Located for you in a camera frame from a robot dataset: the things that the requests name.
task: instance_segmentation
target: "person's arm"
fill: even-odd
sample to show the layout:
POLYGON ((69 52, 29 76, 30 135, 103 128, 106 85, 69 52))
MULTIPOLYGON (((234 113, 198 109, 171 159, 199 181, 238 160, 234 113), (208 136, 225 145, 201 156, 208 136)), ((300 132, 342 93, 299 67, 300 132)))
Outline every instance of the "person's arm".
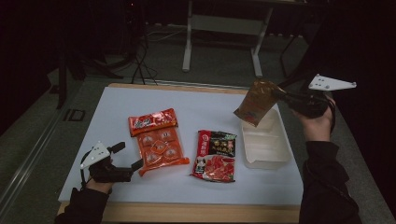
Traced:
POLYGON ((303 124, 308 153, 303 167, 304 195, 299 223, 361 223, 359 207, 347 191, 349 177, 336 160, 338 146, 330 141, 330 108, 317 119, 294 114, 303 124))
POLYGON ((97 183, 91 179, 85 189, 73 189, 70 204, 55 218, 55 224, 101 223, 112 186, 113 183, 97 183))

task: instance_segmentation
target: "brown packet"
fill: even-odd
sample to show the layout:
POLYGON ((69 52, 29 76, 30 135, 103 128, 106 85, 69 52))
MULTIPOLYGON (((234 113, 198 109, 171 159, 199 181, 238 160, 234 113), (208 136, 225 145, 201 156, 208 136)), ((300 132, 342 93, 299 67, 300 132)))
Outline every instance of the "brown packet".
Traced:
POLYGON ((238 118, 257 127, 265 114, 278 101, 272 90, 281 90, 271 81, 257 78, 250 87, 241 105, 233 112, 238 118))

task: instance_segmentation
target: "food package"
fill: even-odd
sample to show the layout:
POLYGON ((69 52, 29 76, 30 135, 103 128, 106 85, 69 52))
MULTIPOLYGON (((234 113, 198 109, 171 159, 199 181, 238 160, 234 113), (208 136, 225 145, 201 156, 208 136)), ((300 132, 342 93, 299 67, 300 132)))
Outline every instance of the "food package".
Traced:
POLYGON ((191 175, 213 182, 234 182, 235 138, 232 133, 200 130, 191 175))
POLYGON ((233 113, 241 120, 257 127, 265 114, 278 101, 272 94, 274 89, 281 90, 271 81, 257 78, 247 92, 242 104, 233 113))
POLYGON ((189 158, 184 157, 178 140, 174 109, 129 117, 129 125, 131 136, 136 138, 140 156, 144 161, 139 170, 141 176, 149 170, 163 166, 190 163, 189 158))

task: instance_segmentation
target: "wooden table edge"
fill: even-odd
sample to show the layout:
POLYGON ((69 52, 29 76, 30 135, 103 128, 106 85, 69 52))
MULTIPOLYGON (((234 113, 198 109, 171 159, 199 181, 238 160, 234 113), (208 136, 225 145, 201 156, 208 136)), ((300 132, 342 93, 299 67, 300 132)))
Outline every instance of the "wooden table edge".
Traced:
POLYGON ((111 83, 108 85, 111 88, 130 88, 130 89, 145 89, 145 90, 161 90, 161 91, 198 91, 198 92, 213 92, 213 93, 230 93, 230 94, 246 94, 247 90, 227 89, 227 88, 208 88, 208 87, 193 87, 193 86, 170 86, 170 85, 139 85, 139 84, 125 84, 125 83, 111 83))
MULTIPOLYGON (((58 214, 68 202, 61 203, 58 214)), ((107 203, 107 222, 298 223, 300 205, 107 203)))

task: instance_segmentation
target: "food image on package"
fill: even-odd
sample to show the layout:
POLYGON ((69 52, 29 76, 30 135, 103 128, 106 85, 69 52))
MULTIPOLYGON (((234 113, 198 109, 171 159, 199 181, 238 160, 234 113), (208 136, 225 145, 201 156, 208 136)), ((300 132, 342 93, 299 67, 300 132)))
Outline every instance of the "food image on package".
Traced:
POLYGON ((235 138, 232 133, 200 130, 191 175, 213 182, 234 182, 235 138))
POLYGON ((189 164, 177 136, 175 111, 167 109, 141 117, 129 117, 131 136, 136 137, 144 165, 143 174, 163 166, 189 164))

